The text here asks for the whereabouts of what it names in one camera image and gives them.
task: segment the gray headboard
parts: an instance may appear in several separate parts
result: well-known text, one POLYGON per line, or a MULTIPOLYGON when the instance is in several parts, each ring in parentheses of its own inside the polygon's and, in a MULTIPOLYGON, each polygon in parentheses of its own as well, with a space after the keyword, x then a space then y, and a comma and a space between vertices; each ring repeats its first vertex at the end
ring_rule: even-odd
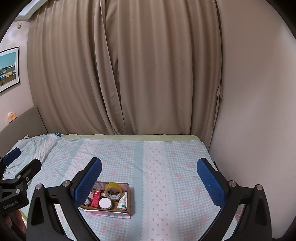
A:
POLYGON ((46 134, 47 130, 36 106, 27 110, 9 123, 0 132, 0 156, 6 155, 18 140, 46 134))

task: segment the blue sky in picture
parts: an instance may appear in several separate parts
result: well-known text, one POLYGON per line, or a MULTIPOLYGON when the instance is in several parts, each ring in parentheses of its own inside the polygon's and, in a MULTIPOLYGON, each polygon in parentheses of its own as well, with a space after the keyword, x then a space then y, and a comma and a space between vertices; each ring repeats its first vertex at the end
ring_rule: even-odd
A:
POLYGON ((15 64, 15 52, 0 56, 0 69, 12 66, 15 64))

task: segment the open box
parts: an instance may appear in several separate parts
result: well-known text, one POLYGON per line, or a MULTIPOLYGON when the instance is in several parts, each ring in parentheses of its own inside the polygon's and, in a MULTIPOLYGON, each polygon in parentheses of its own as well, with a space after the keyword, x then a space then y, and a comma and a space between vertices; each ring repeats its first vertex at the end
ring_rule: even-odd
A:
MULTIPOLYGON (((96 182, 92 188, 92 191, 103 191, 105 190, 105 186, 108 184, 109 182, 96 182)), ((112 201, 112 207, 109 210, 106 209, 102 209, 99 207, 92 207, 92 206, 84 206, 81 205, 79 206, 79 208, 83 211, 86 212, 90 212, 92 214, 95 215, 99 215, 99 216, 105 216, 105 217, 110 217, 110 218, 121 218, 121 219, 130 219, 131 215, 130 215, 130 210, 131 210, 131 190, 129 187, 128 183, 117 183, 121 188, 123 192, 127 192, 128 193, 128 198, 127 198, 127 208, 126 211, 120 210, 117 208, 118 205, 118 201, 112 201)))

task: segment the curtain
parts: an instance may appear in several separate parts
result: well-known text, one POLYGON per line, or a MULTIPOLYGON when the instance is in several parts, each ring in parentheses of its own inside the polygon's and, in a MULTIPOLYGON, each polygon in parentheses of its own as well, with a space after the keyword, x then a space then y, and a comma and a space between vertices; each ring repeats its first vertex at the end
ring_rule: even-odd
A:
POLYGON ((210 144, 221 79, 214 0, 50 0, 32 16, 27 57, 48 131, 210 144))

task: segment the brown curtain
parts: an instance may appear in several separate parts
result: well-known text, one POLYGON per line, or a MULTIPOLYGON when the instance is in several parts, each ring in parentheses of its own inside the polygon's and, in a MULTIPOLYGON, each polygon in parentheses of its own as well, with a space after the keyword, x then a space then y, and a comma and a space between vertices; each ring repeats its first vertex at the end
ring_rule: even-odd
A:
POLYGON ((193 134, 209 146, 221 78, 214 0, 51 0, 28 73, 48 131, 193 134))

